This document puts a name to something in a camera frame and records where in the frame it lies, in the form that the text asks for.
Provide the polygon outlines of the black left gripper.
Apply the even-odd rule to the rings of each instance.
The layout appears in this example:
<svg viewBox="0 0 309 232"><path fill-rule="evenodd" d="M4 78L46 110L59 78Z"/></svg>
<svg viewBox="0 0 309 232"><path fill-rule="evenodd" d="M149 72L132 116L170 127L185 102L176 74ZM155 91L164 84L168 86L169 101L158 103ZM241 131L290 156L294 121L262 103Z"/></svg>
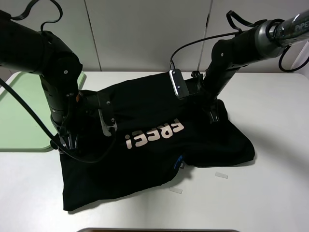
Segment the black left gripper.
<svg viewBox="0 0 309 232"><path fill-rule="evenodd" d="M71 154L79 151L99 151L101 149L101 121L98 114L97 92L82 90L79 99L74 96L64 98L64 111L52 113L52 123L57 135L51 140L53 149L67 155L61 146Z"/></svg>

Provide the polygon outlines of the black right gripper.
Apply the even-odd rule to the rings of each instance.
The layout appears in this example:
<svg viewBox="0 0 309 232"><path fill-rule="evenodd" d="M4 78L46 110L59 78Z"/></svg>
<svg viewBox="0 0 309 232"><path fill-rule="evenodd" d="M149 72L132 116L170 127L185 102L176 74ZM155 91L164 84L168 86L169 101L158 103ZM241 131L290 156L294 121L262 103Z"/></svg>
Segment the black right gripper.
<svg viewBox="0 0 309 232"><path fill-rule="evenodd" d="M189 94L186 100L199 106L207 115L209 115L210 123L218 123L219 105L217 97L224 88L223 83L205 86L204 75L200 71L192 71L190 79L185 80Z"/></svg>

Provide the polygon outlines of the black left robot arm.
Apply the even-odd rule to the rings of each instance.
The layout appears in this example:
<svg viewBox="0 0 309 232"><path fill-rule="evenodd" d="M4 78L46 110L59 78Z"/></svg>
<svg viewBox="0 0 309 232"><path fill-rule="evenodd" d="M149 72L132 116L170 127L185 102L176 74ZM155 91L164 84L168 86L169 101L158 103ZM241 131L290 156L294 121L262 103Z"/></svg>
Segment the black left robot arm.
<svg viewBox="0 0 309 232"><path fill-rule="evenodd" d="M77 155L89 136L83 66L52 32L19 24L25 17L0 14L0 66L15 70L11 83L0 83L0 148L38 151L51 145Z"/></svg>

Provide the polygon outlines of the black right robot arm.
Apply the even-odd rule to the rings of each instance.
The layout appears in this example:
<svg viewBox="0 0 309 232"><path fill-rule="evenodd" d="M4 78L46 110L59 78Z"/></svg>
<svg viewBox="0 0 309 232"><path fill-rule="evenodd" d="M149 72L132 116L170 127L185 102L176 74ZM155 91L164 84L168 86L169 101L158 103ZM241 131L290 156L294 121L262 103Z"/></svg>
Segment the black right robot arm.
<svg viewBox="0 0 309 232"><path fill-rule="evenodd" d="M234 37L215 43L205 74L199 71L191 73L193 78L197 78L197 90L201 94L199 105L210 123L219 121L217 97L239 69L272 58L279 58L279 69L285 73L298 71L308 64L306 60L294 69L282 66L282 60L291 46L309 39L308 11L288 20L263 19L253 24L234 11L229 11L226 18L236 30Z"/></svg>

